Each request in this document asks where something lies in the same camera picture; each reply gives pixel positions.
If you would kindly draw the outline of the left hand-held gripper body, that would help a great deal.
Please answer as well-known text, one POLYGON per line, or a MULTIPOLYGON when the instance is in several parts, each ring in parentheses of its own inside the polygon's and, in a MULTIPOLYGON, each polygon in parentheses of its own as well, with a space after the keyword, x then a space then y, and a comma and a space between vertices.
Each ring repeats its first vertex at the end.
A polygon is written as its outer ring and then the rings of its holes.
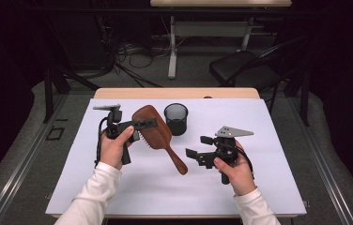
POLYGON ((100 162, 100 137, 103 131, 109 139, 117 138, 127 127, 130 126, 129 122, 122 123, 122 111, 120 105, 108 105, 108 106, 94 106, 94 110, 108 111, 108 115, 100 120, 99 131, 98 131, 98 143, 95 164, 98 165, 100 162))

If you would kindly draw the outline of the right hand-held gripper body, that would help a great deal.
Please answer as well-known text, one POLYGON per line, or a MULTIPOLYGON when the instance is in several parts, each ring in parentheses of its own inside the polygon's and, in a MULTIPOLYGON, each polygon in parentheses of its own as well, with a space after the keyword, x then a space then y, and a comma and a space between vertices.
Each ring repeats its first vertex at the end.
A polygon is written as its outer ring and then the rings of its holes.
POLYGON ((238 154, 241 154, 247 159, 253 173, 253 164, 247 154, 242 147, 236 145, 236 137, 251 135, 253 135, 252 131, 227 126, 221 127, 215 133, 215 138, 213 139, 214 145, 216 146, 216 157, 222 159, 228 165, 233 165, 238 158, 238 154))

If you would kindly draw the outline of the wooden paddle hairbrush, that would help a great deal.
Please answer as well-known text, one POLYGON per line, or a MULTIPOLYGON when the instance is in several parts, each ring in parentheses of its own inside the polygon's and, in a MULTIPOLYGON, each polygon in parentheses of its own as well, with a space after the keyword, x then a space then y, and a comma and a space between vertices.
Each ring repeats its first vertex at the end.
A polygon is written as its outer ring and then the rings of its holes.
POLYGON ((170 128, 165 124, 157 110, 152 105, 142 107, 132 115, 131 119, 136 122, 155 119, 157 122, 155 127, 143 128, 140 130, 140 133, 152 149, 164 149, 167 152, 180 174, 184 175, 188 172, 188 167, 170 145, 172 140, 170 128))

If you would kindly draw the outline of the black mesh pen holder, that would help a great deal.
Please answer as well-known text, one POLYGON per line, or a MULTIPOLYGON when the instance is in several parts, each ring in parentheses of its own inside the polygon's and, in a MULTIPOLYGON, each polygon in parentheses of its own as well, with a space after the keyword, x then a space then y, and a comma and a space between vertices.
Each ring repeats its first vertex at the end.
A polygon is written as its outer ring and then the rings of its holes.
POLYGON ((187 130, 188 109, 180 103, 172 103, 164 109, 166 125, 174 136, 180 136, 187 130))

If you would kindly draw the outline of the person's left hand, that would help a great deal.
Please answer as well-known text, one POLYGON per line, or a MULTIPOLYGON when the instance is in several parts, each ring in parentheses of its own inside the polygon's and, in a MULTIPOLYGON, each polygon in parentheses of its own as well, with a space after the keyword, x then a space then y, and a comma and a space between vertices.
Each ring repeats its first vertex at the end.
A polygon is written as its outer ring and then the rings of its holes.
POLYGON ((109 139, 106 132, 103 131, 100 137, 100 162, 120 170, 122 168, 123 147, 131 145, 129 138, 133 131, 134 128, 129 126, 114 140, 109 139))

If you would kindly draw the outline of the person's right hand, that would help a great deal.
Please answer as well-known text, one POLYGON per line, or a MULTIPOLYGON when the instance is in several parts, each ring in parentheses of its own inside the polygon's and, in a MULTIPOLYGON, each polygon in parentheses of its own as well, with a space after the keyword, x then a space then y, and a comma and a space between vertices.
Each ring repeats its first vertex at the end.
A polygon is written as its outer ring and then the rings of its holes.
POLYGON ((257 189, 249 163, 241 154, 238 154, 238 158, 233 165, 228 165, 218 157, 213 162, 221 173, 228 176, 229 182, 237 196, 247 195, 257 189))

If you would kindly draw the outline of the black metal stand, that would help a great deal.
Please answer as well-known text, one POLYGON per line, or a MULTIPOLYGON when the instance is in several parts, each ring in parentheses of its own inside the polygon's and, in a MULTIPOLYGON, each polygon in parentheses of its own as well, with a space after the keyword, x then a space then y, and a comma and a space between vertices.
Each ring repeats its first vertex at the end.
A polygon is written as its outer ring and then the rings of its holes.
POLYGON ((54 44, 51 42, 49 35, 43 35, 41 37, 42 51, 48 64, 44 79, 46 106, 44 123, 49 122, 54 115, 53 87, 55 87, 61 95, 68 95, 71 88, 67 79, 72 79, 93 91, 97 91, 99 89, 96 84, 86 80, 82 76, 75 73, 72 69, 62 64, 57 59, 56 53, 52 50, 53 46, 54 44))

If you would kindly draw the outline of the black folding chair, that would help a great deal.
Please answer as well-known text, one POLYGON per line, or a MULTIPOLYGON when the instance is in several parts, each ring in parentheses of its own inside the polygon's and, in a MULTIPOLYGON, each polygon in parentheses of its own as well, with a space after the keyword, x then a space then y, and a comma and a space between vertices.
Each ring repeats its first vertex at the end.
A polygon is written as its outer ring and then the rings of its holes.
POLYGON ((299 70, 297 66, 284 68, 286 60, 308 40, 307 36, 296 37, 258 55, 249 51, 234 52, 212 61, 209 72, 222 87, 251 87, 258 93, 272 89, 272 96, 267 99, 272 112, 279 84, 299 70))

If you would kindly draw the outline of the white-framed desk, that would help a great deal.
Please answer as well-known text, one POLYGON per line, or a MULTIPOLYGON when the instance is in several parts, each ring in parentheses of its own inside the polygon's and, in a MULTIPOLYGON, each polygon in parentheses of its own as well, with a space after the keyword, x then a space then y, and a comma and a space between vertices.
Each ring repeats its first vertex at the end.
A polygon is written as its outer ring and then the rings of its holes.
MULTIPOLYGON (((170 9, 218 9, 222 8, 247 8, 247 9, 276 9, 289 8, 291 0, 150 0, 154 8, 170 9)), ((252 30, 253 17, 245 21, 221 22, 221 21, 193 21, 182 22, 175 16, 170 18, 170 61, 168 78, 174 79, 177 75, 177 45, 176 37, 230 37, 243 38, 241 49, 245 50, 252 30)))

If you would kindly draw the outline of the black floor socket frame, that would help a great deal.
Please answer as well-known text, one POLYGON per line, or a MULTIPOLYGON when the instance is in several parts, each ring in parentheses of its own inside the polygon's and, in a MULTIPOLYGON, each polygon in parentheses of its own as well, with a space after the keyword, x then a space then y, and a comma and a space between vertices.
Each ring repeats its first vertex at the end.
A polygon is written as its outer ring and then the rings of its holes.
POLYGON ((46 136, 46 141, 59 141, 62 138, 64 131, 65 129, 63 127, 52 126, 46 136))

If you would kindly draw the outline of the metal floor rail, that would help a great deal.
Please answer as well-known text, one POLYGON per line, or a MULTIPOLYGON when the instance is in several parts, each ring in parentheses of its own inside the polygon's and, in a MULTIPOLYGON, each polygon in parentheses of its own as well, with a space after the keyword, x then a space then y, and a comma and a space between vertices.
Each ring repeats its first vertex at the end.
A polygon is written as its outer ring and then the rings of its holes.
POLYGON ((310 149, 310 155, 342 225, 353 225, 353 215, 346 203, 342 191, 331 173, 330 167, 321 152, 312 130, 305 125, 300 117, 298 102, 293 97, 288 97, 287 102, 293 111, 293 115, 299 125, 302 136, 307 142, 310 149))
POLYGON ((54 224, 46 209, 71 144, 73 119, 65 111, 68 103, 67 96, 60 96, 53 117, 44 123, 37 102, 0 163, 0 225, 54 224), (59 141, 46 141, 52 126, 65 129, 59 141))

